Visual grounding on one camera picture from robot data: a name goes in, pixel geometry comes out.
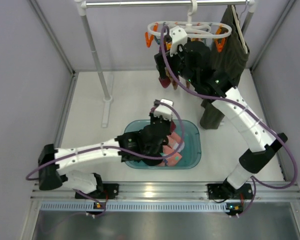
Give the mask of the pink patterned sock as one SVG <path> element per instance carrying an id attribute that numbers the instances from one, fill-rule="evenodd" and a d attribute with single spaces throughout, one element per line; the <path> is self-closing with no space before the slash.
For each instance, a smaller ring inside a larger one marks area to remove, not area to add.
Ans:
<path id="1" fill-rule="evenodd" d="M 180 153 L 185 148 L 185 143 L 182 142 L 182 138 L 175 131 L 168 135 L 167 139 L 167 145 L 173 150 L 178 149 L 178 153 Z"/>
<path id="2" fill-rule="evenodd" d="M 174 152 L 174 149 L 168 145 L 163 146 L 163 153 L 161 154 L 165 159 L 161 163 L 157 164 L 157 167 L 174 167 L 181 159 L 182 156 L 179 152 L 174 153 L 172 156 L 167 157 Z"/>

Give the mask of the purple orange argyle sock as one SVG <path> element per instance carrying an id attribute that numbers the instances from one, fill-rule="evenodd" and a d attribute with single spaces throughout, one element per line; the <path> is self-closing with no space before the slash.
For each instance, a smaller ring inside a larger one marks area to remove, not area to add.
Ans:
<path id="1" fill-rule="evenodd" d="M 158 80 L 164 89 L 168 88 L 169 85 L 171 84 L 171 75 L 169 71 L 165 70 L 165 75 L 159 76 Z"/>

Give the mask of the orange clothes peg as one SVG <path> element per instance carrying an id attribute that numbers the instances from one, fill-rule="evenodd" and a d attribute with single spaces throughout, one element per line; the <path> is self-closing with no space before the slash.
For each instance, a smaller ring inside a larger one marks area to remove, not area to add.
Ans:
<path id="1" fill-rule="evenodd" d="M 223 33 L 227 32 L 227 30 L 224 28 L 224 27 L 219 27 L 216 31 L 216 35 L 221 35 Z M 214 39 L 214 44 L 215 44 L 215 47 L 216 47 L 216 50 L 218 53 L 221 53 L 224 49 L 224 46 L 226 44 L 226 38 L 223 37 L 223 38 L 215 38 Z"/>

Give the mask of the white round clip hanger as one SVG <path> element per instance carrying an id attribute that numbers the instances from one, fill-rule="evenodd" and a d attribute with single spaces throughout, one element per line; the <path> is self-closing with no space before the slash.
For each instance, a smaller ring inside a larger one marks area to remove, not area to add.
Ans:
<path id="1" fill-rule="evenodd" d="M 188 38 L 199 39 L 223 39 L 229 37 L 234 27 L 221 22 L 194 22 L 192 17 L 198 10 L 198 1 L 191 0 L 191 5 L 187 11 L 187 21 L 157 21 L 152 22 L 147 26 L 145 36 L 159 37 L 159 27 L 168 26 L 170 34 L 173 29 L 181 30 L 187 34 Z"/>

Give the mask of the black sock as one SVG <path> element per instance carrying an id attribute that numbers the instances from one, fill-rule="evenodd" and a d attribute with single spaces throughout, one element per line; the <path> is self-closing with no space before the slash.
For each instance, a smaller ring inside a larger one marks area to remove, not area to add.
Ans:
<path id="1" fill-rule="evenodd" d="M 146 158 L 143 158 L 141 161 L 147 166 L 153 167 L 161 164 L 163 162 L 163 156 L 159 154 L 148 155 Z"/>

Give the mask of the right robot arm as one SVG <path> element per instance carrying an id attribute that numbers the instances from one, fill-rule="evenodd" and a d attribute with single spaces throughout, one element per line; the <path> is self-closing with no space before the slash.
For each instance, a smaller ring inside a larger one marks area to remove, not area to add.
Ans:
<path id="1" fill-rule="evenodd" d="M 248 149 L 236 167 L 213 191 L 219 199 L 236 197 L 246 182 L 286 147 L 287 136 L 267 127 L 244 101 L 234 81 L 224 71 L 212 68 L 211 50 L 203 42 L 188 41 L 170 49 L 162 43 L 154 59 L 160 78 L 187 80 L 194 87 L 187 92 L 208 100 L 230 120 L 247 143 Z"/>

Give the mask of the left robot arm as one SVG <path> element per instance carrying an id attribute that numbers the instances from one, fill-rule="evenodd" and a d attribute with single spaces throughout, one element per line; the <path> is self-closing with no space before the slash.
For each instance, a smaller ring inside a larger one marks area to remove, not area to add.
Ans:
<path id="1" fill-rule="evenodd" d="M 38 158 L 38 186 L 41 191 L 60 187 L 85 195 L 99 194 L 104 186 L 101 176 L 88 169 L 98 164 L 145 162 L 155 166 L 163 161 L 164 146 L 172 132 L 172 117 L 151 112 L 150 122 L 137 131 L 125 132 L 106 142 L 79 148 L 43 147 Z"/>

